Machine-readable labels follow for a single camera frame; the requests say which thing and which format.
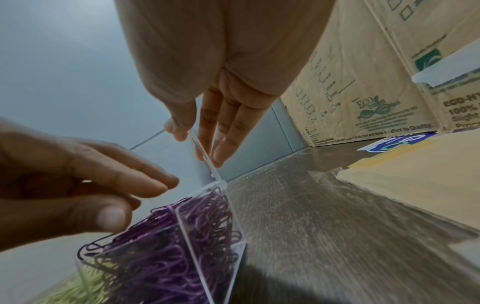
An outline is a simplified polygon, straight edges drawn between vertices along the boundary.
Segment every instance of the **blue and white label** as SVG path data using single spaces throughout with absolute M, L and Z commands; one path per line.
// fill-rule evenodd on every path
M 414 134 L 407 136 L 387 137 L 374 142 L 366 147 L 358 149 L 357 151 L 368 151 L 372 153 L 382 153 L 389 151 L 400 145 L 413 145 L 435 135 L 434 132 Z

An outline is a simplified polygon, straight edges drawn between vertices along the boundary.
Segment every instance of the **table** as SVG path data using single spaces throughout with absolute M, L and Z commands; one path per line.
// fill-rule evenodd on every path
M 248 241 L 231 304 L 480 302 L 476 269 L 449 248 L 476 233 L 322 174 L 369 143 L 306 148 L 229 184 Z

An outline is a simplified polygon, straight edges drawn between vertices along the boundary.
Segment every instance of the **white tape strip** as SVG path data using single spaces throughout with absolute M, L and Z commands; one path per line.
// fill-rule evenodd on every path
M 480 39 L 415 74 L 414 83 L 439 86 L 463 74 L 480 68 Z

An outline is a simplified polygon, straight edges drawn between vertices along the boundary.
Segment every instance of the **skin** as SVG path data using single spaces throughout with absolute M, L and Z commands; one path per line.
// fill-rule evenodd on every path
M 221 167 L 307 63 L 335 0 L 116 0 L 145 88 Z
M 231 158 L 317 45 L 335 0 L 116 0 L 145 88 L 216 167 Z M 111 143 L 61 138 L 0 119 L 0 251 L 83 232 L 121 232 L 179 180 Z

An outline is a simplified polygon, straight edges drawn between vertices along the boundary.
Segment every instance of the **green square logo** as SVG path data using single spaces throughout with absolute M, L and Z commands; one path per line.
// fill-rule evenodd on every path
M 436 64 L 440 60 L 442 60 L 442 54 L 438 49 L 434 49 L 433 51 L 430 51 L 425 55 L 423 55 L 422 57 L 415 60 L 415 65 L 418 71 L 421 72 L 426 68 Z

